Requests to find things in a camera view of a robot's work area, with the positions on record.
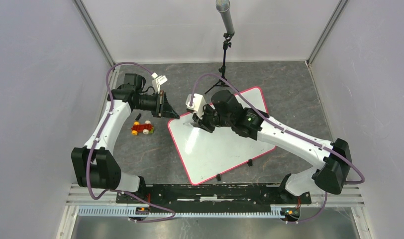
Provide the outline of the pink framed whiteboard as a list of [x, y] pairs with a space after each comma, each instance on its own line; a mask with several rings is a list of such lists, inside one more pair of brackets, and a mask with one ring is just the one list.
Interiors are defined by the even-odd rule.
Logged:
[[276, 148], [270, 143], [240, 137], [228, 127], [218, 127], [209, 133], [183, 125], [185, 122], [192, 122], [191, 113], [170, 120], [168, 129], [192, 185], [205, 183], [217, 174], [247, 164], [249, 159], [256, 159]]

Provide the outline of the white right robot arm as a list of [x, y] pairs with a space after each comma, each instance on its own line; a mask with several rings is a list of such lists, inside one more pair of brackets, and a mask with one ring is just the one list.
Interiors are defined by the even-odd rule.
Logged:
[[219, 127], [228, 127], [240, 137], [275, 145], [308, 162], [310, 169], [282, 180], [278, 195], [284, 203], [291, 203], [313, 189], [341, 194], [352, 162], [346, 141], [332, 142], [287, 127], [253, 105], [243, 107], [238, 101], [240, 97], [222, 90], [211, 97], [211, 104], [207, 104], [204, 96], [189, 94], [186, 107], [193, 113], [192, 125], [209, 133]]

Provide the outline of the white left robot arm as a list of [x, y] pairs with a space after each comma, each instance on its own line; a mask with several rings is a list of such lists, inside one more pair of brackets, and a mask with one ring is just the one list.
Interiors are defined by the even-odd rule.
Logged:
[[128, 191], [128, 196], [136, 203], [147, 198], [143, 178], [123, 172], [114, 159], [113, 150], [122, 126], [133, 110], [149, 111], [155, 118], [179, 118], [161, 89], [167, 77], [154, 73], [152, 78], [152, 94], [143, 90], [144, 77], [127, 73], [124, 84], [108, 95], [104, 114], [94, 133], [84, 146], [73, 148], [71, 153], [79, 186]]

